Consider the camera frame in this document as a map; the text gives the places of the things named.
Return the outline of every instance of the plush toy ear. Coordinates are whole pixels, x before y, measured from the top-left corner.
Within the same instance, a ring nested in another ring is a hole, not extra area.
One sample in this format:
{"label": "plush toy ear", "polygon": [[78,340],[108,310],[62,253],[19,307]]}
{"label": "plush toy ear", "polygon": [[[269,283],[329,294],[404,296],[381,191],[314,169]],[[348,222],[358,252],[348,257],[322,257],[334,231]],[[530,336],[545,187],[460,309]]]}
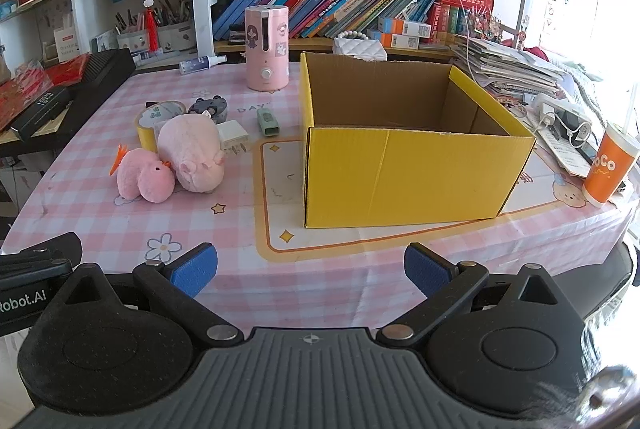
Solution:
{"label": "plush toy ear", "polygon": [[196,164],[191,160],[185,160],[180,164],[180,172],[184,174],[193,174],[196,171]]}

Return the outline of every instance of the pink plush toy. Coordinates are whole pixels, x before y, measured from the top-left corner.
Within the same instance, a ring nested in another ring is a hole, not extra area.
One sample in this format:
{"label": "pink plush toy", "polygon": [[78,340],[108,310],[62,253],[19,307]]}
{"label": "pink plush toy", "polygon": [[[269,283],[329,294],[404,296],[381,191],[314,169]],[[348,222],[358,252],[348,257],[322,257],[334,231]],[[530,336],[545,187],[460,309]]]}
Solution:
{"label": "pink plush toy", "polygon": [[119,145],[109,176],[116,169],[118,192],[125,200],[142,195],[147,202],[162,203],[174,192],[175,178],[169,163],[142,147],[128,151],[126,145]]}
{"label": "pink plush toy", "polygon": [[203,114],[173,117],[158,134],[158,155],[169,160],[180,185],[191,192],[210,192],[225,174],[216,124]]}

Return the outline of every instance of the ribbed gray panel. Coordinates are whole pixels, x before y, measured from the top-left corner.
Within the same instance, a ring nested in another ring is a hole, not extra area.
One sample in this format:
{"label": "ribbed gray panel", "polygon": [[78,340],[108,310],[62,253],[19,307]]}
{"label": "ribbed gray panel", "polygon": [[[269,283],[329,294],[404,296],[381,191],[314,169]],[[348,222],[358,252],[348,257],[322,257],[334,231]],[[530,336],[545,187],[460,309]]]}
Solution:
{"label": "ribbed gray panel", "polygon": [[414,353],[382,348],[364,329],[257,329],[239,348],[207,351],[185,383],[153,405],[107,417],[80,417],[41,407],[17,427],[510,429],[532,425],[491,417],[456,402],[428,377]]}

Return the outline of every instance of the yellow cardboard box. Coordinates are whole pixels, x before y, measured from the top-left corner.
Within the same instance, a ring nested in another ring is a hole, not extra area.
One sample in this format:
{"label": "yellow cardboard box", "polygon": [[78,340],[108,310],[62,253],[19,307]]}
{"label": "yellow cardboard box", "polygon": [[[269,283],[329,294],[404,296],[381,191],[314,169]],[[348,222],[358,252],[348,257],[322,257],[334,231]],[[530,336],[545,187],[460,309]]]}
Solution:
{"label": "yellow cardboard box", "polygon": [[302,54],[305,226],[495,218],[534,136],[455,66]]}

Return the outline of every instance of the tablecloth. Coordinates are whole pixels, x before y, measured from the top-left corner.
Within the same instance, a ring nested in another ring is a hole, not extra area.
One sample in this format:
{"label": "tablecloth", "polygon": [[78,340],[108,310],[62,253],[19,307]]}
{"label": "tablecloth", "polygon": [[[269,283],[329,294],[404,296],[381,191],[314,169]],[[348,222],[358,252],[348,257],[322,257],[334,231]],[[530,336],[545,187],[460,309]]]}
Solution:
{"label": "tablecloth", "polygon": [[[411,241],[454,263],[472,259],[515,273],[534,262],[556,274],[602,262],[632,219],[637,201],[601,209],[584,203],[579,182],[536,149],[496,219],[304,229],[299,69],[292,63],[289,86],[274,93],[248,89],[242,64],[185,76],[177,70],[133,76],[53,162],[15,220],[3,253],[73,231],[82,240],[84,262],[127,272],[145,259],[170,261],[209,241],[218,251],[218,273],[197,298],[238,327],[378,327],[424,299],[402,268]],[[211,194],[177,186],[160,204],[122,199],[108,172],[118,144],[139,146],[133,120],[145,102],[188,106],[216,94],[228,100],[228,120],[238,120],[253,142],[248,152],[226,158],[222,184]],[[277,138],[261,136],[259,107],[274,112]]]}

